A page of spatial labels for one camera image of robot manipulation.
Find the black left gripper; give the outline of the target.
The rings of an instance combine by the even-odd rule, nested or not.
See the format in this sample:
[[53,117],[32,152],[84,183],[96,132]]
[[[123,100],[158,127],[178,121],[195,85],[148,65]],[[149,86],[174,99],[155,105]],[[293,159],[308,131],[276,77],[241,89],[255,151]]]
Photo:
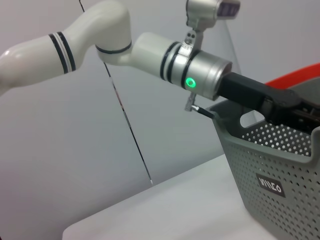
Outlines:
[[301,132],[320,126],[320,105],[290,89],[277,89],[232,72],[221,79],[219,95],[259,112],[273,125],[291,126]]

